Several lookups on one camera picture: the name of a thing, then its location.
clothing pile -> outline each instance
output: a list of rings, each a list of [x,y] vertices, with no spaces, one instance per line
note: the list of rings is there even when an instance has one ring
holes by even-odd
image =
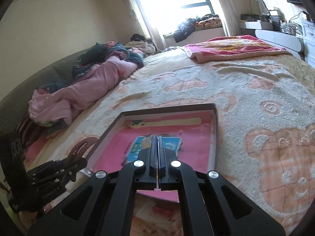
[[[190,36],[196,30],[196,23],[209,18],[219,18],[219,16],[214,14],[207,14],[202,18],[189,18],[183,23],[179,24],[177,26],[178,29],[174,32],[174,39],[176,43],[181,42],[185,40],[188,36]]]
[[[139,49],[127,50],[119,42],[96,43],[74,63],[70,85],[51,83],[34,91],[30,118],[49,128],[47,134],[53,136],[142,66],[143,52]]]
[[[222,26],[220,18],[208,18],[200,22],[196,22],[195,27],[201,29],[214,28]]]
[[[131,50],[131,51],[134,48],[137,48],[141,50],[145,54],[145,56],[154,55],[156,53],[155,47],[153,44],[143,42],[143,41],[132,41],[132,42],[127,43],[125,47],[127,50]]]
[[[130,40],[133,42],[133,41],[136,41],[136,42],[140,42],[140,41],[144,41],[145,40],[145,37],[143,35],[140,35],[140,34],[134,34]]]
[[[172,51],[172,50],[176,50],[176,49],[180,49],[180,46],[170,46],[168,48],[166,48],[165,50],[163,50],[162,52],[168,52],[168,51]]]

cartoon bear face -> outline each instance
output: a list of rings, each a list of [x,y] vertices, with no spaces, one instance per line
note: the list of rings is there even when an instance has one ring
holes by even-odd
[[[246,135],[249,156],[259,160],[260,190],[285,228],[297,224],[315,197],[315,124],[305,131],[256,129]]]

bedspread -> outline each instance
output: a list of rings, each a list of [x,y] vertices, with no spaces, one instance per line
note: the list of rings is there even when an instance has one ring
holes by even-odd
[[[218,37],[207,42],[188,44],[182,49],[189,58],[196,58],[199,63],[291,54],[284,48],[278,49],[251,35]]]
[[[290,233],[315,197],[315,100],[284,68],[285,60],[304,63],[288,55],[179,63],[183,51],[167,53],[148,58],[82,112],[46,143],[29,169],[65,158],[86,137],[101,136],[122,111],[213,102],[219,115],[216,170]],[[169,63],[157,63],[172,54]]]

window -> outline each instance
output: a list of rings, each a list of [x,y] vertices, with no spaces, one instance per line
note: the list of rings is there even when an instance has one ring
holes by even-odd
[[[163,34],[174,32],[187,18],[214,14],[210,0],[140,0],[150,22]]]

white desk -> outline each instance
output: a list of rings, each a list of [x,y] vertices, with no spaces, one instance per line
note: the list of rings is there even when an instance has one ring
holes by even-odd
[[[239,27],[242,31],[242,35],[255,36],[255,30],[272,30],[272,23],[269,22],[240,22]]]
[[[277,48],[285,48],[296,58],[304,60],[303,39],[297,38],[296,36],[290,34],[268,30],[256,30],[255,35],[258,39],[261,39]]]

